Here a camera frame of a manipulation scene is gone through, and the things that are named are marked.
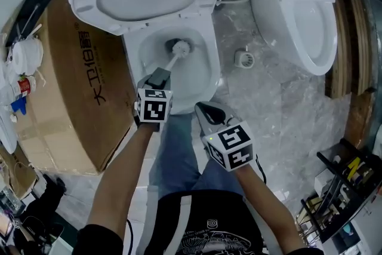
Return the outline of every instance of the toilet brush handle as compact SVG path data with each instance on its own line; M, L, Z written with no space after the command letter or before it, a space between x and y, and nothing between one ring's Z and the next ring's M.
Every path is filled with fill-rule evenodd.
M172 67L174 66L174 64L178 58L179 58L178 54L174 55L174 57L171 59L171 61L167 64L165 70L171 71Z

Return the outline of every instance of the cardboard box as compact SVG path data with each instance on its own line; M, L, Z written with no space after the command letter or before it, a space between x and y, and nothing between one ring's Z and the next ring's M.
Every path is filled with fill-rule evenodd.
M44 56L18 115L19 143L40 170L98 174L133 123L122 38L78 20L67 0L52 0L39 23Z
M29 161L21 147L17 145L15 152L9 154L0 146L0 162L4 183L19 199L26 197L35 185L37 175L32 167L28 167Z

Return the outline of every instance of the wooden board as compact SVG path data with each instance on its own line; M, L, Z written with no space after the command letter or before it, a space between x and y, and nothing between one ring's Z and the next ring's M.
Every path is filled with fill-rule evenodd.
M348 5L351 6L352 18L354 24L350 30L350 35L356 36L356 44L352 44L352 92L360 95L370 87L371 84L371 42L370 29L367 20L366 9L363 0L350 0Z
M354 147L361 148L370 130L375 94L352 94L344 138Z
M337 24L337 53L332 68L325 75L325 95L333 99L350 93L352 78L350 34L343 0L336 0L334 12Z

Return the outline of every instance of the black t-shirt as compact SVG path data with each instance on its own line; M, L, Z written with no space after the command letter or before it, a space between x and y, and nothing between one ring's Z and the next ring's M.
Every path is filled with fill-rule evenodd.
M262 254L260 230L242 196L226 191L192 191L159 200L152 238L144 255L163 254L167 249L178 226L181 198L186 195L192 196L191 211L176 255ZM117 234L99 225L87 225L79 232L73 254L122 254L122 250L123 241ZM305 248L291 254L323 253Z

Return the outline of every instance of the toilet brush head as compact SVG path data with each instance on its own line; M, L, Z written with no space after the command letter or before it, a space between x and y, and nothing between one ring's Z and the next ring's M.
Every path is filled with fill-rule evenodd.
M191 50L190 44L184 40L179 40L172 47L172 53L174 53L176 56L179 56L181 58L188 56L190 53L190 50Z

